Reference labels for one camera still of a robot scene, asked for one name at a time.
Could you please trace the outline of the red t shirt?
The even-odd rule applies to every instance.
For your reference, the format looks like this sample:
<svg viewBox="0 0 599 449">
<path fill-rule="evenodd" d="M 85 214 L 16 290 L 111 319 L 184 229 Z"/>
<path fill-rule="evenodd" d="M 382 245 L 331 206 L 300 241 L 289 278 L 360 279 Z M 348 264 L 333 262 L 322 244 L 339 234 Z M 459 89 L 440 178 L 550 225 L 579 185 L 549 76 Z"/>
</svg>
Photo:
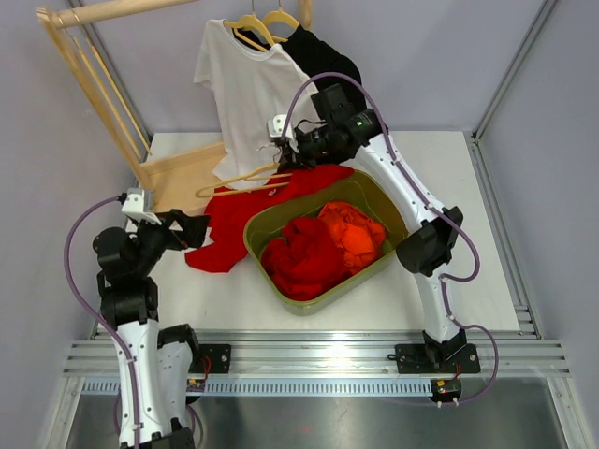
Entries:
<svg viewBox="0 0 599 449">
<path fill-rule="evenodd" d="M 341 251 L 321 220 L 291 220 L 270 240 L 261 265 L 277 290 L 296 301 L 315 299 L 350 278 Z"/>
<path fill-rule="evenodd" d="M 190 268 L 227 273 L 245 256 L 244 228 L 251 218 L 273 206 L 314 194 L 354 174 L 352 167 L 321 165 L 311 170 L 295 170 L 268 181 L 260 190 L 249 192 L 219 188 L 205 213 L 210 216 L 212 242 L 184 255 Z"/>
</svg>

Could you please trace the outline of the orange t shirt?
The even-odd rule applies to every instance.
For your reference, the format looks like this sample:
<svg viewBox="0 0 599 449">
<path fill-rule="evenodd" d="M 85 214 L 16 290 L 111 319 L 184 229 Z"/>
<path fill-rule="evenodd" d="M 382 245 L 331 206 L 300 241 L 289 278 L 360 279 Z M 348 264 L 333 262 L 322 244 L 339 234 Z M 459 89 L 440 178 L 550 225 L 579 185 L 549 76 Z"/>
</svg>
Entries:
<svg viewBox="0 0 599 449">
<path fill-rule="evenodd" d="M 318 214 L 343 257 L 347 270 L 355 275 L 382 257 L 386 229 L 353 205 L 335 201 Z"/>
</svg>

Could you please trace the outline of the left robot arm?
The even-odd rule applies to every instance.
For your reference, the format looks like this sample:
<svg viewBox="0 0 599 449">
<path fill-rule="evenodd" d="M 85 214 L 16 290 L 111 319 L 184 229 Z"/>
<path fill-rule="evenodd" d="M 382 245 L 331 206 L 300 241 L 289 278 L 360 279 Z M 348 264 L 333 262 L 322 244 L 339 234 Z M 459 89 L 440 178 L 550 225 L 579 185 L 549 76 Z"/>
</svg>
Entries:
<svg viewBox="0 0 599 449">
<path fill-rule="evenodd" d="M 202 350 L 190 325 L 159 327 L 151 272 L 165 251 L 201 247 L 209 222 L 207 215 L 171 210 L 155 223 L 139 222 L 134 232 L 107 228 L 93 242 L 100 314 L 119 364 L 122 448 L 194 445 L 185 416 L 186 382 Z"/>
</svg>

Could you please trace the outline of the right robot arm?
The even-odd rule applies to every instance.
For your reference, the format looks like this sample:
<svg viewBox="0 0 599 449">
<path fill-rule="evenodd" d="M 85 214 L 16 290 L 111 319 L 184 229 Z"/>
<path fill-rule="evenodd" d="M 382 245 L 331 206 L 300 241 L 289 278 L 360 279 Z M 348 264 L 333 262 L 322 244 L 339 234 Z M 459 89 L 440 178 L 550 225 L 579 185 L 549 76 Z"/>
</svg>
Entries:
<svg viewBox="0 0 599 449">
<path fill-rule="evenodd" d="M 335 156 L 355 159 L 375 176 L 408 231 L 395 252 L 414 275 L 424 311 L 423 341 L 414 350 L 416 359 L 436 370 L 448 369 L 467 346 L 446 284 L 451 278 L 446 270 L 452 251 L 463 235 L 460 208 L 445 207 L 424 186 L 392 142 L 375 107 L 355 110 L 338 84 L 313 94 L 311 100 L 320 120 L 311 131 L 293 126 L 289 112 L 267 121 L 270 141 L 282 151 L 280 168 L 315 167 Z"/>
</svg>

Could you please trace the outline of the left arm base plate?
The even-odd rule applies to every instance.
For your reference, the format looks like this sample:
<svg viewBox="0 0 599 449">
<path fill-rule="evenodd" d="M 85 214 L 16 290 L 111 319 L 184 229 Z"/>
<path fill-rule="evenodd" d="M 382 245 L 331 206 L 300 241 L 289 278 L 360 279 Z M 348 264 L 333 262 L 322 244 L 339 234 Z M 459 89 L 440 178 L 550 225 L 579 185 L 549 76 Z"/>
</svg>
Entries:
<svg viewBox="0 0 599 449">
<path fill-rule="evenodd" d="M 200 344 L 193 352 L 190 374 L 228 374 L 231 365 L 232 347 L 230 344 Z"/>
</svg>

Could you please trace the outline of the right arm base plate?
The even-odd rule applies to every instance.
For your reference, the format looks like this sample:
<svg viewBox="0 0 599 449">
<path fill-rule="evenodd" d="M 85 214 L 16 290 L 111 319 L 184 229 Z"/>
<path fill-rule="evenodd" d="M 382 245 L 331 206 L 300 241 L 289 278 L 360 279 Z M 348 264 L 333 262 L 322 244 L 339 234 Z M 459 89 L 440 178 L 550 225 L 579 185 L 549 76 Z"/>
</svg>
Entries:
<svg viewBox="0 0 599 449">
<path fill-rule="evenodd" d="M 466 344 L 438 367 L 426 356 L 424 344 L 397 344 L 387 360 L 395 362 L 399 374 L 478 374 L 481 372 L 476 347 Z"/>
</svg>

